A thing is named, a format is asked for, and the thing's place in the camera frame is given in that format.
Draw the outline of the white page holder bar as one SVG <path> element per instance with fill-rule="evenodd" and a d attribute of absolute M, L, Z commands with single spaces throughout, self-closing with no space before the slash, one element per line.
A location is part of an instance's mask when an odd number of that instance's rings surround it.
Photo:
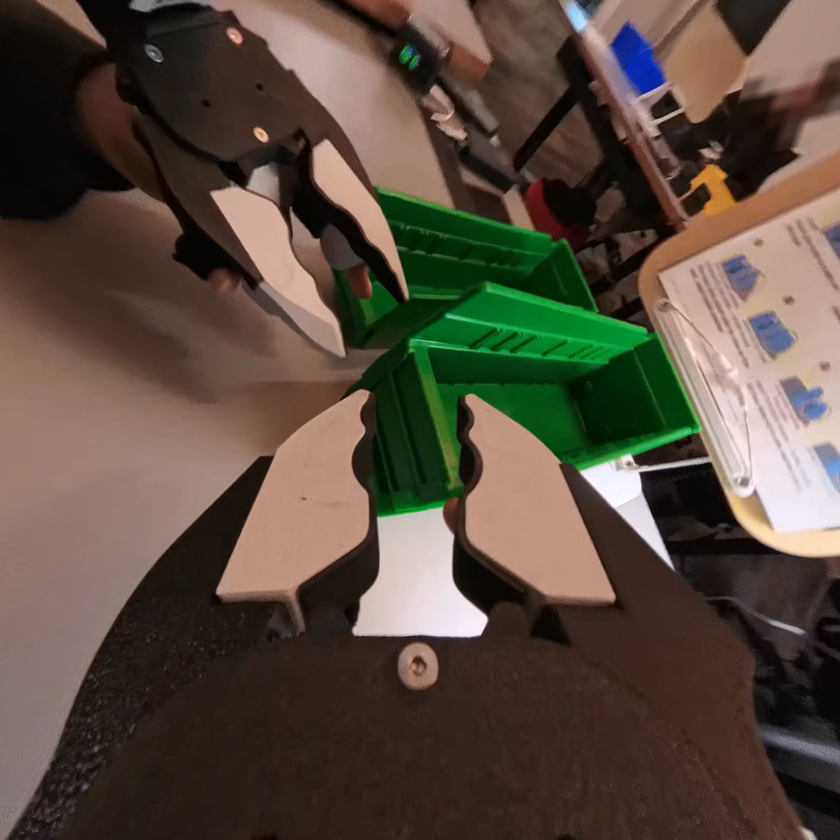
<path fill-rule="evenodd" d="M 721 481 L 739 498 L 755 491 L 746 392 L 726 355 L 667 297 L 654 305 L 668 356 L 700 422 L 700 434 Z"/>

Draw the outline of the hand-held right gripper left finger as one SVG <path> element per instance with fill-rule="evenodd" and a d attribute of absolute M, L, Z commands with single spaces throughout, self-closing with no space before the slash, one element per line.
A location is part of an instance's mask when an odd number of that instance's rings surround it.
<path fill-rule="evenodd" d="M 282 605 L 291 631 L 350 627 L 380 569 L 372 486 L 375 396 L 351 393 L 276 451 L 216 588 L 220 602 Z"/>

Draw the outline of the white stand rod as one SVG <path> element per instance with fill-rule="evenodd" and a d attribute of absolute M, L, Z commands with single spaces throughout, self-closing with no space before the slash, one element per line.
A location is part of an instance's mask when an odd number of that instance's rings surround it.
<path fill-rule="evenodd" d="M 652 473 L 673 469 L 689 469 L 693 467 L 709 466 L 711 458 L 708 456 L 683 458 L 652 465 L 641 465 L 631 455 L 625 455 L 612 462 L 612 466 L 619 471 L 634 474 Z"/>

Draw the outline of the person's left forearm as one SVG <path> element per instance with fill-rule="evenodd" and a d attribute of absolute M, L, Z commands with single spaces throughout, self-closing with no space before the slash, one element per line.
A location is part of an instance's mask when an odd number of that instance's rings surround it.
<path fill-rule="evenodd" d="M 107 52 L 37 2 L 1 3 L 1 215 L 45 222 L 132 186 L 81 131 L 79 82 Z"/>

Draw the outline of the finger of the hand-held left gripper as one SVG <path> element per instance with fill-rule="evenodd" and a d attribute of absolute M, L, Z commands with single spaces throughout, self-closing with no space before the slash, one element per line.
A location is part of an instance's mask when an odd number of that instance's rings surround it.
<path fill-rule="evenodd" d="M 366 268 L 397 303 L 410 297 L 391 227 L 376 194 L 330 140 L 304 141 L 297 158 L 295 208 L 313 223 L 330 266 Z"/>
<path fill-rule="evenodd" d="M 256 304 L 344 359 L 339 321 L 293 248 L 291 222 L 279 206 L 277 164 L 211 161 L 183 148 L 152 119 L 138 119 L 138 133 L 183 233 L 197 235 L 199 256 L 219 250 Z"/>

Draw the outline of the cardboard box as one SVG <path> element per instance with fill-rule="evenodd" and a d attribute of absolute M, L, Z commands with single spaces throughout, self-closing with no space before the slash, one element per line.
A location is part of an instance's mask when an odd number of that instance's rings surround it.
<path fill-rule="evenodd" d="M 744 80 L 748 58 L 718 2 L 694 2 L 660 46 L 669 91 L 689 123 L 708 120 Z"/>

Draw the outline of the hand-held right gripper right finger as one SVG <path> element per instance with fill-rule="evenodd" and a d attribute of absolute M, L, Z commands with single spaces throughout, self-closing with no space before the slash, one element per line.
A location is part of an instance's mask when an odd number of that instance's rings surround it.
<path fill-rule="evenodd" d="M 562 607 L 609 607 L 616 594 L 563 465 L 528 429 L 475 394 L 458 399 L 453 577 L 490 618 L 517 607 L 528 635 L 568 643 Z"/>

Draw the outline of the green plastic bin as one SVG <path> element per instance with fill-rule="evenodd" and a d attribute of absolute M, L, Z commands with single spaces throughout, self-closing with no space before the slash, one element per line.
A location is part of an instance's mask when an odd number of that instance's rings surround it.
<path fill-rule="evenodd" d="M 459 400 L 473 394 L 589 469 L 700 431 L 659 336 L 482 283 L 399 340 L 350 390 L 375 396 L 381 517 L 441 507 L 459 479 Z"/>
<path fill-rule="evenodd" d="M 493 283 L 597 312 L 569 244 L 547 234 L 375 188 L 402 262 L 410 301 L 397 304 L 372 277 L 372 298 L 354 296 L 334 271 L 345 343 L 387 350 L 479 284 Z"/>

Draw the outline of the grey power station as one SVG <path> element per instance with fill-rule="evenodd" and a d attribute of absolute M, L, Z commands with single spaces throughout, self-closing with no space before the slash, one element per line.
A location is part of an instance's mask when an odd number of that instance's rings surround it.
<path fill-rule="evenodd" d="M 427 95 L 436 85 L 453 47 L 435 27 L 409 18 L 397 29 L 388 64 L 416 95 Z"/>

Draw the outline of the yellow tool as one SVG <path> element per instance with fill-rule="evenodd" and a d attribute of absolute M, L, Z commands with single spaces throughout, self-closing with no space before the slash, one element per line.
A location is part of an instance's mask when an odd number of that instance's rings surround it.
<path fill-rule="evenodd" d="M 689 192 L 681 203 L 688 217 L 717 216 L 736 205 L 728 184 L 728 175 L 716 164 L 708 164 L 690 182 Z"/>

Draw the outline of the blue storage box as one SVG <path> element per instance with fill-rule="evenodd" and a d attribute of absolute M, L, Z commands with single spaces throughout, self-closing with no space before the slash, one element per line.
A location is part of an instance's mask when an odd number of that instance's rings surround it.
<path fill-rule="evenodd" d="M 630 88 L 638 97 L 652 95 L 666 88 L 666 78 L 652 45 L 631 23 L 622 26 L 610 50 Z"/>

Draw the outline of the person's left hand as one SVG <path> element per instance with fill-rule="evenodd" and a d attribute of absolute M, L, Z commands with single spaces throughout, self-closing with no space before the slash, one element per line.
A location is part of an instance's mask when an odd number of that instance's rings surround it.
<path fill-rule="evenodd" d="M 78 81 L 74 104 L 80 134 L 89 150 L 132 187 L 166 204 L 154 164 L 135 132 L 135 108 L 122 100 L 113 63 L 87 70 Z"/>

